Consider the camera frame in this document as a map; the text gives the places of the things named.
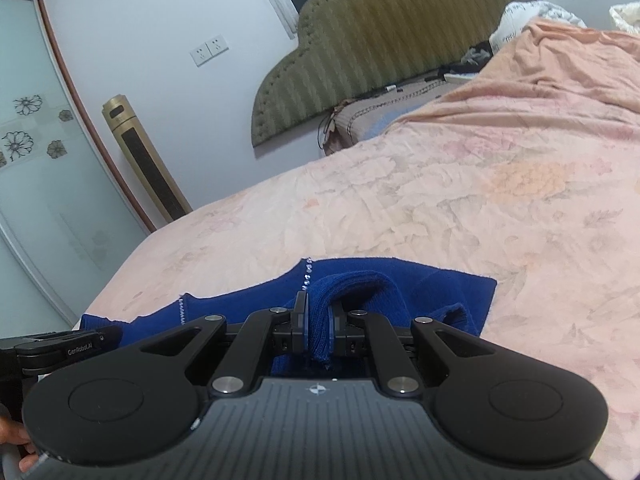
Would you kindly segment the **left hand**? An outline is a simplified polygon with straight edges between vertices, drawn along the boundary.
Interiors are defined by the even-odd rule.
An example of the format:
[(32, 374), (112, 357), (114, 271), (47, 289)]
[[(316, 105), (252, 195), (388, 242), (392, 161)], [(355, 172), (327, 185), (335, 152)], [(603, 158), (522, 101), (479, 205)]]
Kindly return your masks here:
[(16, 479), (37, 463), (36, 452), (26, 429), (14, 422), (10, 412), (1, 407), (1, 478)]

